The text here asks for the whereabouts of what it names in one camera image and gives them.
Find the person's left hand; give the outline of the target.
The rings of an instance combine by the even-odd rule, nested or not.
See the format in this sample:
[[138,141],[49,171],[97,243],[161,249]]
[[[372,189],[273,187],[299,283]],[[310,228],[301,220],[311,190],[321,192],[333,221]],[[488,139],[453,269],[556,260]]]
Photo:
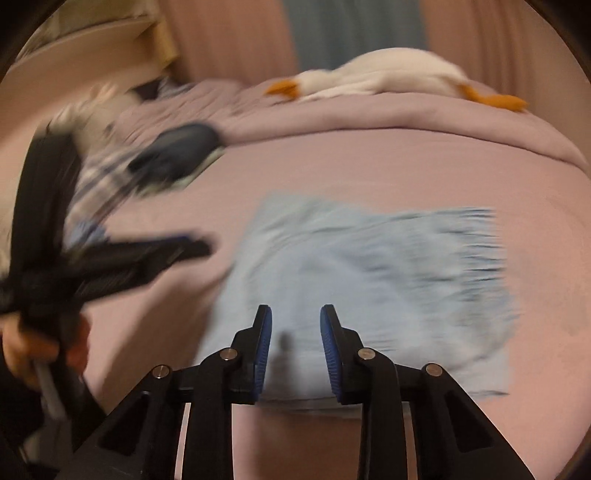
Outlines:
[[[74,341],[66,349],[66,365],[82,375],[88,364],[91,323],[81,314]],[[36,362],[51,363],[59,354],[57,341],[21,325],[18,314],[1,319],[1,342],[9,372],[27,387],[39,391],[39,379],[34,368]]]

